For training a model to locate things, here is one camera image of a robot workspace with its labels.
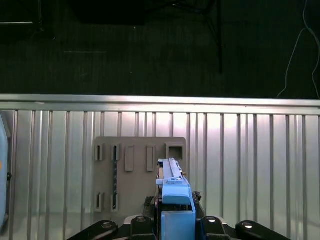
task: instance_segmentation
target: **black stand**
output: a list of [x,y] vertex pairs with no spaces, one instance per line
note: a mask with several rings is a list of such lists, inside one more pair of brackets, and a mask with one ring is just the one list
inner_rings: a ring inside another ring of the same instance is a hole
[[28,15],[30,16],[30,20],[26,21],[1,21],[0,26],[29,26],[33,29],[32,38],[38,39],[54,39],[54,35],[52,31],[47,31],[47,28],[44,27],[43,21],[43,5],[42,0],[37,0],[36,9],[30,9],[27,5],[24,4],[23,1],[16,0],[20,6],[22,6]]
[[[215,25],[212,23],[212,20],[208,16],[208,14],[212,11],[213,7],[217,7],[217,16],[216,16],[216,25],[217,30],[215,28]],[[194,13],[203,15],[206,23],[208,24],[208,27],[210,28],[210,31],[212,32],[214,41],[218,47],[218,59],[219,59],[219,73],[223,73],[223,52],[222,52],[222,21],[221,21],[221,0],[209,0],[208,4],[204,8],[196,8],[189,4],[186,4],[182,2],[182,0],[173,0],[167,3],[162,4],[161,6],[155,7],[153,9],[149,9],[146,11],[147,14],[154,13],[156,11],[159,11],[161,9],[167,8],[167,7],[174,7],[177,9],[181,9],[186,12]]]

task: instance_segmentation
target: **metal panel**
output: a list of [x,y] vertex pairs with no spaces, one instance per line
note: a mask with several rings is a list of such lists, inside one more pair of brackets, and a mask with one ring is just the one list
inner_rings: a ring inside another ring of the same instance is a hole
[[184,137],[208,215],[320,236],[320,101],[0,95],[11,130],[10,218],[0,239],[67,239],[93,223],[93,140]]

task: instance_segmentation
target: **dark background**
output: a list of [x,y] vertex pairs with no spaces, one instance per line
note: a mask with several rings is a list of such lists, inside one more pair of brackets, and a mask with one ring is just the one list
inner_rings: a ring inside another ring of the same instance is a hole
[[[36,0],[20,0],[26,11],[14,1],[0,0],[2,19],[27,20],[37,7]],[[308,1],[307,22],[320,36],[320,1]],[[303,0],[222,0],[219,74],[218,48],[202,16],[168,8],[148,16],[145,26],[87,25],[66,0],[42,4],[54,40],[27,26],[0,25],[0,93],[275,98],[304,27]],[[305,31],[281,98],[318,98],[317,57]]]

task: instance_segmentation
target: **metal rod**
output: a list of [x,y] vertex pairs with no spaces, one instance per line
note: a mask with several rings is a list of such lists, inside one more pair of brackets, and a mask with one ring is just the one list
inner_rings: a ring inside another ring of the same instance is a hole
[[4,21],[0,22],[0,25],[31,25],[32,21]]
[[223,54],[222,54],[222,21],[221,21],[221,0],[217,0],[217,35],[218,35],[218,58],[219,72],[223,73]]

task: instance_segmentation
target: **rectangular slot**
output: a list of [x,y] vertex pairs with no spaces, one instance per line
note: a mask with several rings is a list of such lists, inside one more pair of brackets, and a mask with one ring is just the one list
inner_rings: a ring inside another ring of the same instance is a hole
[[111,212],[118,212],[119,208],[119,194],[111,195]]
[[99,192],[95,196],[95,206],[94,206],[94,211],[101,213],[103,210],[103,201],[104,201],[104,193]]
[[125,148],[125,171],[133,172],[135,167],[135,146],[127,146]]
[[119,152],[120,152],[120,145],[119,144],[113,144],[111,146],[111,152],[112,152],[112,156],[111,156],[111,160],[112,161],[119,161]]
[[167,158],[173,158],[177,161],[184,158],[184,151],[182,146],[169,146]]
[[94,159],[96,161],[102,161],[104,159],[103,153],[104,153],[104,146],[103,145],[95,146]]
[[156,147],[147,146],[146,147],[146,171],[154,172],[155,171],[155,159],[156,158]]

